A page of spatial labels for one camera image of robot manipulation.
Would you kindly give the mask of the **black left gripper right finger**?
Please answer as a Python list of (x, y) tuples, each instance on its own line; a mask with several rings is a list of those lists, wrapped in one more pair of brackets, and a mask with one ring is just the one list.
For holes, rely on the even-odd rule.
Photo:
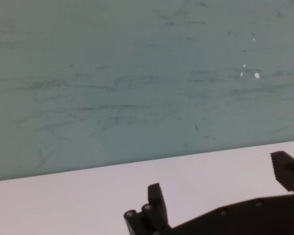
[(294, 158), (285, 151), (270, 154), (276, 180), (287, 190), (294, 192)]

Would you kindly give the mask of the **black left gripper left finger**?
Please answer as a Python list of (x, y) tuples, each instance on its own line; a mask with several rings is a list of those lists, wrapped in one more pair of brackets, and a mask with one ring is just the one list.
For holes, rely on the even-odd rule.
[(123, 215), (130, 235), (171, 235), (167, 208), (159, 183), (147, 188), (148, 203)]

